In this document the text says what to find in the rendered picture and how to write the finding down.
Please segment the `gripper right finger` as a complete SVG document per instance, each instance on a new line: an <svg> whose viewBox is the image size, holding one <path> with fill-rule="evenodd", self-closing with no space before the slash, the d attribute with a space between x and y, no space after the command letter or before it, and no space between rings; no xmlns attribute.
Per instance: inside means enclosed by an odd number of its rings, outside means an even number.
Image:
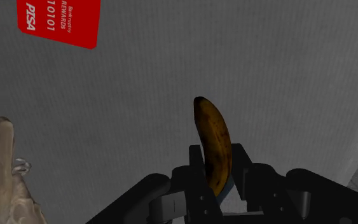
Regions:
<svg viewBox="0 0 358 224"><path fill-rule="evenodd" d="M280 175L252 162L240 143L231 147L240 198L263 212L264 224L358 224L358 192L307 169Z"/></svg>

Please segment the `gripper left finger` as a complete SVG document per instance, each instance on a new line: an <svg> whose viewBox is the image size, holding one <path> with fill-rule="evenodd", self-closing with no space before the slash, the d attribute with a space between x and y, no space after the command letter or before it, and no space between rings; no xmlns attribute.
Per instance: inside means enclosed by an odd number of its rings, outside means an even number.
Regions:
<svg viewBox="0 0 358 224"><path fill-rule="evenodd" d="M189 146L189 164L174 168L171 177L147 175L86 224L172 224L180 217L184 224L224 224L199 145Z"/></svg>

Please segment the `brown spotted banana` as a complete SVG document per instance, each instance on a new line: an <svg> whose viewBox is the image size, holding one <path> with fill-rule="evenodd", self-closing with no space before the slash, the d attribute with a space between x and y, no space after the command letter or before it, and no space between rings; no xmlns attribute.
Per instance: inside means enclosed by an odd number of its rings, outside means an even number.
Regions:
<svg viewBox="0 0 358 224"><path fill-rule="evenodd" d="M205 178L215 196L225 188L232 170L230 133L218 108L207 98L193 99L196 130L204 154Z"/></svg>

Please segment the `beige figurine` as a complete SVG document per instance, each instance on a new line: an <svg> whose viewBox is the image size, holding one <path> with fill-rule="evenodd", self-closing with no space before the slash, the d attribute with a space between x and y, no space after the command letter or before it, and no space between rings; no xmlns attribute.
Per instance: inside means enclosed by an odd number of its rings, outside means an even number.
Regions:
<svg viewBox="0 0 358 224"><path fill-rule="evenodd" d="M0 116L0 224L49 224L24 180L31 164L14 152L14 126Z"/></svg>

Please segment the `red plastic card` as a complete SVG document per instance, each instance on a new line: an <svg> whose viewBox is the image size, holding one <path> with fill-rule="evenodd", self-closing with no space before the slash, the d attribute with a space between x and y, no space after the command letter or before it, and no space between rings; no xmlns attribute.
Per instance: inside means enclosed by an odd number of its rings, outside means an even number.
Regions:
<svg viewBox="0 0 358 224"><path fill-rule="evenodd" d="M17 0L26 34L87 49L97 46L101 0Z"/></svg>

